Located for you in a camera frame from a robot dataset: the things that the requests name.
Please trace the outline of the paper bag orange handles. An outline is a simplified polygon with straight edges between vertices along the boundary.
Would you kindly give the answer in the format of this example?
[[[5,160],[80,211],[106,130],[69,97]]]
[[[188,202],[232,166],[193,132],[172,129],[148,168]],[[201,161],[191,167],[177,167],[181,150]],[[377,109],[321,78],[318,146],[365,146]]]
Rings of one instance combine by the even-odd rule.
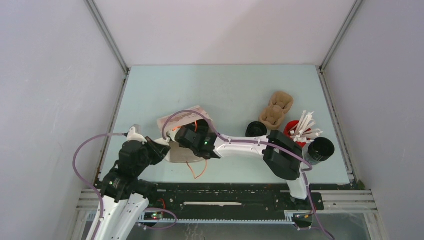
[[[191,144],[184,140],[184,134],[209,133],[209,122],[212,118],[199,105],[189,108],[187,112],[178,113],[174,117],[170,115],[158,118],[156,120],[160,134],[165,135],[166,139],[160,138],[157,141],[170,146],[170,151],[165,160],[171,164],[188,167],[192,177],[196,180],[206,171],[208,162],[204,158],[196,156],[190,149]],[[192,163],[203,162],[204,168],[197,174],[191,167]]]

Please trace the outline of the brown pulp cup carrier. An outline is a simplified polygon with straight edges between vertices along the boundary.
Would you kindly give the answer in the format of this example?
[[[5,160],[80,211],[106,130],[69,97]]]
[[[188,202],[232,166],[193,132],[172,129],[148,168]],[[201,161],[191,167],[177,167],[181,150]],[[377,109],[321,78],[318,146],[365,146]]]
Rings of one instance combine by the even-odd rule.
[[[276,91],[269,99],[268,106],[259,115],[259,122],[272,130],[279,130],[286,114],[294,104],[294,98],[284,91]]]

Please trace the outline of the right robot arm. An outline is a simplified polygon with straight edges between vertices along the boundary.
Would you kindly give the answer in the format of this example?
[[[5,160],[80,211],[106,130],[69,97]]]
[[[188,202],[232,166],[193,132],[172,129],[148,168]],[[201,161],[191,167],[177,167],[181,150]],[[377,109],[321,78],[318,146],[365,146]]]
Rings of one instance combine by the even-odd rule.
[[[287,182],[295,208],[304,209],[311,202],[305,172],[313,167],[303,159],[302,148],[278,130],[272,130],[269,135],[233,137],[214,131],[195,131],[192,126],[184,125],[169,130],[166,135],[205,160],[233,156],[261,159],[275,176]]]

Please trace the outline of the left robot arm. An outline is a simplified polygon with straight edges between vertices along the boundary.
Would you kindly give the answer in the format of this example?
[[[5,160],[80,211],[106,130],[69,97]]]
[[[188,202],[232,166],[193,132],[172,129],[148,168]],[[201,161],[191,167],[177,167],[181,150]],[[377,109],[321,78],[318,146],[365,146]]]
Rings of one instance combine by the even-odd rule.
[[[139,176],[168,157],[170,150],[167,142],[160,144],[149,137],[123,143],[118,160],[101,183],[97,223],[90,228],[88,240],[127,239],[142,212],[158,202],[155,184]]]

